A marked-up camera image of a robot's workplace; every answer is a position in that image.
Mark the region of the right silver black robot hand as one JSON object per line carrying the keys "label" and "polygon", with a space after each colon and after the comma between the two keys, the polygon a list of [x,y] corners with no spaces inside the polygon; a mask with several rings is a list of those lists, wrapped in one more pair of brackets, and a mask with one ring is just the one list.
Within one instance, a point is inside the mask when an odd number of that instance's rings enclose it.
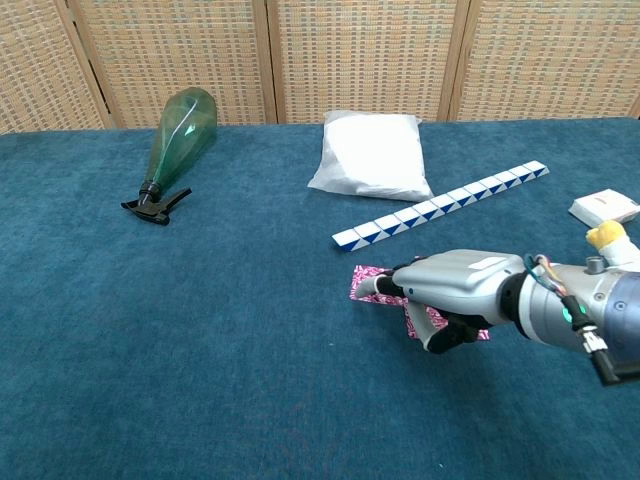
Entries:
{"label": "right silver black robot hand", "polygon": [[442,354],[475,342],[481,330],[509,323],[501,301],[517,297],[507,284],[525,274],[518,255],[455,249],[364,278],[355,296],[382,294],[406,300],[424,349]]}

